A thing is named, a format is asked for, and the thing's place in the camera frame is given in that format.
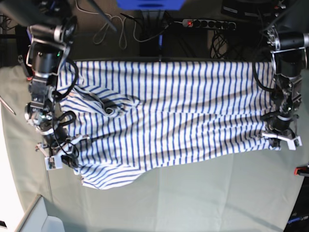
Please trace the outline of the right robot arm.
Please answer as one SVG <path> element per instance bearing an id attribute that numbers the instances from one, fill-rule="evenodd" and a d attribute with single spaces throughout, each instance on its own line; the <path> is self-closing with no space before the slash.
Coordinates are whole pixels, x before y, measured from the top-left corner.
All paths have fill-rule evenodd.
<path id="1" fill-rule="evenodd" d="M 60 169 L 63 165 L 78 167 L 77 143 L 85 137 L 69 136 L 65 126 L 76 120 L 73 111 L 56 114 L 56 105 L 67 97 L 79 78 L 77 65 L 68 57 L 77 28 L 67 0 L 38 2 L 39 9 L 51 18 L 28 27 L 31 35 L 26 64 L 33 77 L 28 86 L 31 101 L 25 107 L 25 119 L 41 135 L 36 150 L 43 153 L 47 170 Z M 71 85 L 64 93 L 57 90 L 58 77 L 63 65 L 69 64 L 75 73 Z"/>

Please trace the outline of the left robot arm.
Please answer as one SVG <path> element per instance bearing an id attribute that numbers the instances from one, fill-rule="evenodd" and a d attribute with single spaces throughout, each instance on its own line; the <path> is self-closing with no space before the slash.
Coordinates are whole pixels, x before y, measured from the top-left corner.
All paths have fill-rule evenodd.
<path id="1" fill-rule="evenodd" d="M 308 5 L 307 0 L 275 1 L 274 17 L 260 31 L 268 45 L 257 53 L 270 53 L 274 87 L 261 83 L 255 62 L 252 70 L 257 85 L 270 93 L 275 104 L 274 111 L 261 117 L 266 124 L 262 136 L 269 140 L 272 148 L 279 148 L 282 141 L 287 143 L 289 150 L 302 145 L 297 134 L 297 111 L 302 103 L 301 71 L 309 67 L 309 26 L 304 22 L 309 16 L 305 10 Z"/>

